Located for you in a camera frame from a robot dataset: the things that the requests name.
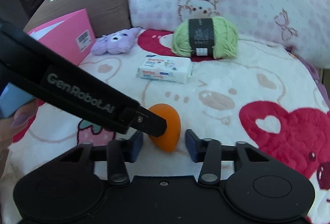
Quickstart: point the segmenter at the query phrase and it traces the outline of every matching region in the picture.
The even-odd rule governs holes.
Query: screw
[[[141,122],[143,122],[143,117],[142,116],[139,116],[138,117],[138,123],[141,123]]]
[[[218,179],[218,177],[215,174],[204,174],[202,175],[202,180],[205,182],[214,182]]]
[[[117,182],[117,183],[120,183],[120,182],[123,182],[127,179],[127,176],[123,175],[123,174],[114,174],[110,177],[110,179],[113,181],[113,182]]]

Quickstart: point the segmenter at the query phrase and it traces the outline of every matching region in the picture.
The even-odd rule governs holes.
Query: bow print
[[[282,28],[282,40],[289,40],[293,36],[297,37],[298,33],[297,31],[292,28],[288,27],[289,25],[289,18],[288,13],[285,10],[282,10],[282,12],[279,13],[279,15],[276,15],[274,17],[274,21],[276,24],[278,24]]]

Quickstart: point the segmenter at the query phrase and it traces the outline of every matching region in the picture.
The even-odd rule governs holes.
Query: pink card
[[[86,9],[51,20],[28,34],[75,65],[82,62],[95,43]]]

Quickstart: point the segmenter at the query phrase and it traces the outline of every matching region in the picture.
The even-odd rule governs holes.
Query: wet wipes pack
[[[147,55],[138,68],[137,76],[143,79],[185,84],[192,75],[192,68],[192,61],[187,57]]]

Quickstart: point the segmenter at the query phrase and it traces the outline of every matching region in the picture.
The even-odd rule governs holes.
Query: orange makeup sponge
[[[177,111],[167,104],[156,104],[149,108],[154,114],[164,118],[167,123],[165,133],[160,137],[149,136],[161,150],[173,152],[180,137],[181,122]]]

